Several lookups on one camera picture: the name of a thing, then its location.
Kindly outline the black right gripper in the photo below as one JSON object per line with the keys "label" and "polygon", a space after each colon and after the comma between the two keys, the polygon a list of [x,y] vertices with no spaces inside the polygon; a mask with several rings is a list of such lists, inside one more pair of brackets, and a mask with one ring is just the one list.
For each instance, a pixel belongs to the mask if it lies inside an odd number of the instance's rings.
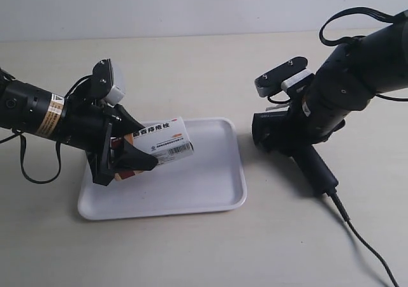
{"label": "black right gripper", "polygon": [[345,126],[345,118],[345,90],[294,92],[288,110],[268,116],[264,150],[290,156],[298,149],[327,141]]}

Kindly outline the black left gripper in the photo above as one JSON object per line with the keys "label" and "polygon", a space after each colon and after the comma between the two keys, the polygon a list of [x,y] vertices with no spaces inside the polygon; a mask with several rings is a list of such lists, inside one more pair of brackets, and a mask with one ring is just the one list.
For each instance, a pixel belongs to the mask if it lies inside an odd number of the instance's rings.
{"label": "black left gripper", "polygon": [[112,137],[142,129],[142,124],[122,105],[111,106],[103,100],[88,102],[73,94],[65,100],[57,139],[62,144],[85,151],[93,183],[107,186],[113,181],[114,172],[151,171],[158,165],[157,158],[137,149],[125,138],[111,141]]}

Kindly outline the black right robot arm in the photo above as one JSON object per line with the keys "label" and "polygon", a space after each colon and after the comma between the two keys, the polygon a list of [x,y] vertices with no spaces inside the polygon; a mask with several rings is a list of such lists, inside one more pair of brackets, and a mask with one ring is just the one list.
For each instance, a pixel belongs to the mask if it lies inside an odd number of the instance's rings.
{"label": "black right robot arm", "polygon": [[370,35],[343,36],[321,43],[334,51],[315,72],[307,59],[295,57],[258,78],[260,96],[281,91],[289,108],[268,113],[254,138],[267,151],[289,153],[325,142],[345,126],[351,112],[364,110],[371,99],[407,87],[407,12],[388,15],[372,8],[341,11],[332,20],[362,14],[387,24]]}

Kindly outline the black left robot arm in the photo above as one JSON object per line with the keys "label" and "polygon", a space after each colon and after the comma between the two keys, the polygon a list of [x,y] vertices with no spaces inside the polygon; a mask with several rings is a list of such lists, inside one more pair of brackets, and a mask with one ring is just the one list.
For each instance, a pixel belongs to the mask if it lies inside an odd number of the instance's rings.
{"label": "black left robot arm", "polygon": [[109,83],[87,75],[60,96],[1,71],[1,127],[20,138],[20,160],[25,159],[28,133],[54,141],[58,156],[62,145],[85,151],[95,184],[108,186],[121,172],[153,170],[157,158],[125,139],[143,125],[95,91],[97,85]]}

